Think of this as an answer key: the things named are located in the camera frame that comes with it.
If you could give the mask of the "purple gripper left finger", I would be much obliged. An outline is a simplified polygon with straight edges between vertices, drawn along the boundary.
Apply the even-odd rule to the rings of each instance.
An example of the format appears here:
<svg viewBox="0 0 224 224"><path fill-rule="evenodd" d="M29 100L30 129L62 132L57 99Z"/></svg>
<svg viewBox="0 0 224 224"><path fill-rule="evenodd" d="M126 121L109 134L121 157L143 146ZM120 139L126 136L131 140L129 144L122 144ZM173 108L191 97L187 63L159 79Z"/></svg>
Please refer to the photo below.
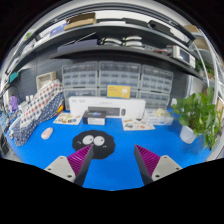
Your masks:
<svg viewBox="0 0 224 224"><path fill-rule="evenodd" d="M88 145L68 157L59 156L45 170L82 186L93 155L93 146Z"/></svg>

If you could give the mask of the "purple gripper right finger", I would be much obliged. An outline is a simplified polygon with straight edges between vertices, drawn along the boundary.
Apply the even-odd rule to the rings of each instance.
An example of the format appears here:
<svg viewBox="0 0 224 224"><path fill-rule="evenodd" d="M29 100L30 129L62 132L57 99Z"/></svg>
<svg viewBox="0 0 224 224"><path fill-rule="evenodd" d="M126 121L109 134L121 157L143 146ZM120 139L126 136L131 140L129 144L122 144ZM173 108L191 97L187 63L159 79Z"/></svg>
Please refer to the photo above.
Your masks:
<svg viewBox="0 0 224 224"><path fill-rule="evenodd" d="M134 156L145 185L181 170L168 155L158 156L139 145L134 146Z"/></svg>

